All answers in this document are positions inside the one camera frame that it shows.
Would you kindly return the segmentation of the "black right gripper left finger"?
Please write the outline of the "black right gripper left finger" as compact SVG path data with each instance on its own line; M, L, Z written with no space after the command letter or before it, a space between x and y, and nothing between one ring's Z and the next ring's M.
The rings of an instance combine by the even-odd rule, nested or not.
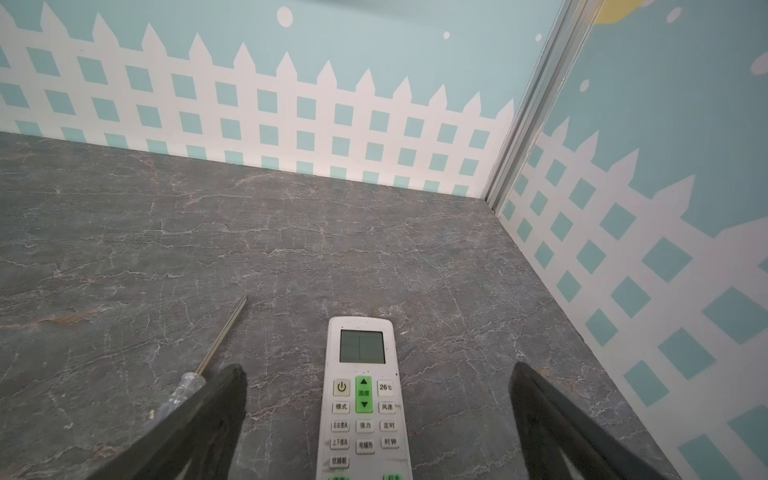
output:
M241 365L218 372L190 399L91 479L226 479L245 417Z

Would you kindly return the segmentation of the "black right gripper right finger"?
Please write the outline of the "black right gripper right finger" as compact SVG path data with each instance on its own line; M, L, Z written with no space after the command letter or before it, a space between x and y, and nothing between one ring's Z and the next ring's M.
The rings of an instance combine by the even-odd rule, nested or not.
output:
M583 410L524 362L515 364L509 396L530 479L678 479L627 402Z

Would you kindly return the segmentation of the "clear handle screwdriver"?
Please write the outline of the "clear handle screwdriver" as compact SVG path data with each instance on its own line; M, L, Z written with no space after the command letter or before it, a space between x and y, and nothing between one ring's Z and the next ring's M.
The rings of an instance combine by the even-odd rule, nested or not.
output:
M181 404L192 397L206 384L206 379L204 378L203 373L224 342L234 323L239 318L241 312L247 304L247 301L247 295L244 295L239 299L234 310L228 317L226 323L220 330L219 334L199 363L198 367L194 371L186 372L182 375L179 383L170 395L169 399L157 410L154 418L148 423L147 430L154 428L158 423L169 416L174 410L176 410Z

